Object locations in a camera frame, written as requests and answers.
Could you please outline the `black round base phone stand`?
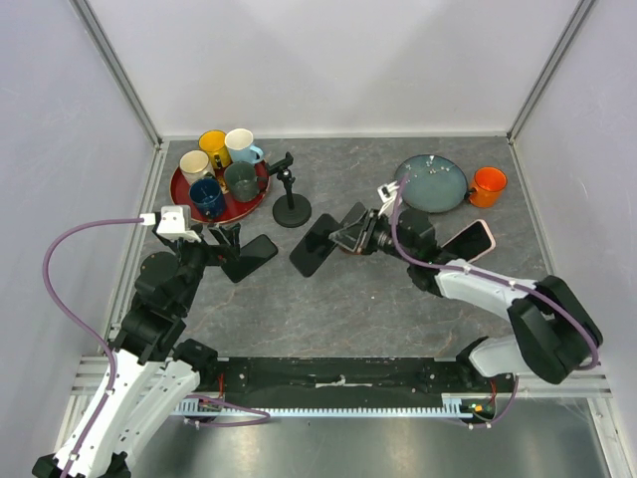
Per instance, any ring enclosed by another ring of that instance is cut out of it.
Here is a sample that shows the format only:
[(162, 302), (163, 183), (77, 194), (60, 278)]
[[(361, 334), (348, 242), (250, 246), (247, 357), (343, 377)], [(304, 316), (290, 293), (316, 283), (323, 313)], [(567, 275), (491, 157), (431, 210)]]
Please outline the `black round base phone stand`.
[(285, 189), (285, 194), (275, 201), (272, 208), (274, 220), (285, 228), (301, 227), (312, 216), (312, 206), (308, 199), (301, 194), (293, 193), (293, 184), (296, 180), (290, 171), (293, 163), (294, 157), (287, 151), (283, 159), (266, 166), (268, 175), (280, 180)]

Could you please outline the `pink cased phone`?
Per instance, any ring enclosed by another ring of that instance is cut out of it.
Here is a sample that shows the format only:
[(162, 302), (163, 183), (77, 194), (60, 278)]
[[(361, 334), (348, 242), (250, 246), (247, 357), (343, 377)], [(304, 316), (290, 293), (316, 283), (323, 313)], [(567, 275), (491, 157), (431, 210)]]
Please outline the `pink cased phone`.
[(478, 219), (448, 240), (442, 249), (467, 262), (474, 262), (496, 248), (496, 240), (487, 222)]

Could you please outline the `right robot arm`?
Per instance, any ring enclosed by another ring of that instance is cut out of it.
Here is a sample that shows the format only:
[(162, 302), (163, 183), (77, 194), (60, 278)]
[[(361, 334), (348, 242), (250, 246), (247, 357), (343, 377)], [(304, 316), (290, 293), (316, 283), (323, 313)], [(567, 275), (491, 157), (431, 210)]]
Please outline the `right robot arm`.
[(438, 244), (424, 212), (387, 216), (369, 209), (329, 238), (353, 254), (383, 252), (402, 259), (418, 289), (510, 323), (511, 335), (477, 339), (458, 355), (455, 376), (467, 391), (479, 391), (505, 373), (531, 372), (560, 384), (573, 371), (599, 364), (603, 335), (562, 279), (523, 280), (479, 268)]

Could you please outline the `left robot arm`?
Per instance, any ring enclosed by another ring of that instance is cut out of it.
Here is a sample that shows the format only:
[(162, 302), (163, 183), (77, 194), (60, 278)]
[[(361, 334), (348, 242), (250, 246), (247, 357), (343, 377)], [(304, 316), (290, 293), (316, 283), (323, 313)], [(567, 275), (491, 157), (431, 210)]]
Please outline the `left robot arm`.
[(190, 225), (176, 210), (122, 222), (150, 228), (168, 249), (142, 263), (115, 339), (96, 337), (108, 362), (104, 377), (71, 436), (36, 461), (36, 477), (130, 476), (174, 408), (190, 392), (217, 383), (216, 352), (179, 338), (205, 269), (238, 260), (239, 226), (211, 226), (217, 241), (211, 245), (203, 226)]

